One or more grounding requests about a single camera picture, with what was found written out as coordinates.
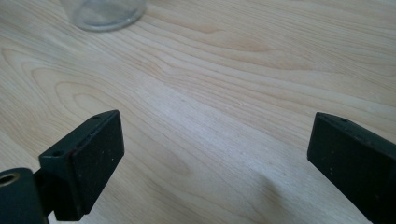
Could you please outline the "clear glass jar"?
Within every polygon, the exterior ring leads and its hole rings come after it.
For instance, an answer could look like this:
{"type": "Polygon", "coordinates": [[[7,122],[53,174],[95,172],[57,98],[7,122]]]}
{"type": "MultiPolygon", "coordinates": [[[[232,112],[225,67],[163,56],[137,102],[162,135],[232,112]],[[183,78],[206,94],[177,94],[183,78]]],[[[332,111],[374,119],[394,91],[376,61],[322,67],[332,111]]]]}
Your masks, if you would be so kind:
{"type": "Polygon", "coordinates": [[[59,0],[77,28],[110,32],[136,22],[146,10],[146,0],[59,0]]]}

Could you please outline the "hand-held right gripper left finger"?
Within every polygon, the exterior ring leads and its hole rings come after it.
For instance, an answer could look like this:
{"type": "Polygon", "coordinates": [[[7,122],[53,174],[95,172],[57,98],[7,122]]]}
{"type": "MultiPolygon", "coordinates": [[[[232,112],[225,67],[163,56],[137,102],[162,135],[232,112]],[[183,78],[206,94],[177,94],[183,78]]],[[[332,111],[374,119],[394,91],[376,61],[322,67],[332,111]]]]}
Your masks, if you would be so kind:
{"type": "Polygon", "coordinates": [[[124,155],[118,110],[95,115],[39,156],[44,213],[61,221],[89,214],[124,155]]]}

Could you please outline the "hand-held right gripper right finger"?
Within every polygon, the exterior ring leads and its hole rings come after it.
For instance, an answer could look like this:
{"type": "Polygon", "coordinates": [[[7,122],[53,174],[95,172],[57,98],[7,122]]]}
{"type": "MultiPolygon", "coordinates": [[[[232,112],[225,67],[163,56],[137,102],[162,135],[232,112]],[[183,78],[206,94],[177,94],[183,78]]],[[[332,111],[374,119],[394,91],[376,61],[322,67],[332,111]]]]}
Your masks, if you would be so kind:
{"type": "Polygon", "coordinates": [[[307,150],[314,164],[373,224],[396,224],[396,145],[318,112],[307,150]]]}

